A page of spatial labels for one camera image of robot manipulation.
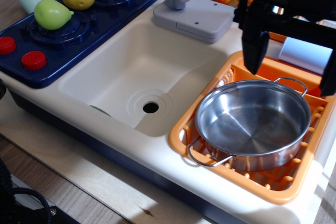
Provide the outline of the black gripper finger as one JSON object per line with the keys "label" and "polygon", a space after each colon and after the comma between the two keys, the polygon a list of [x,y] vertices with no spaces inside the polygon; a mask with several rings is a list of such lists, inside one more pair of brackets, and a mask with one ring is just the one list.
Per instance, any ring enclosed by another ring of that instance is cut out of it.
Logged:
{"label": "black gripper finger", "polygon": [[250,73],[257,74],[266,55],[269,39],[269,32],[263,30],[259,24],[247,23],[244,25],[241,38],[244,65]]}
{"label": "black gripper finger", "polygon": [[333,48],[319,85],[321,97],[335,95],[335,75],[335,48]]}

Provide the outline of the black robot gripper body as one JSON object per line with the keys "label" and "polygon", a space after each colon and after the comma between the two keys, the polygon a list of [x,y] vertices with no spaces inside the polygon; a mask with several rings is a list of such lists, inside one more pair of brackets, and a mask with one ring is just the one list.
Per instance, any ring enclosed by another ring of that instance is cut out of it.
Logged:
{"label": "black robot gripper body", "polygon": [[335,20],[335,0],[240,0],[234,17],[244,47],[260,47],[273,32],[335,48],[335,29],[318,24],[324,19]]}

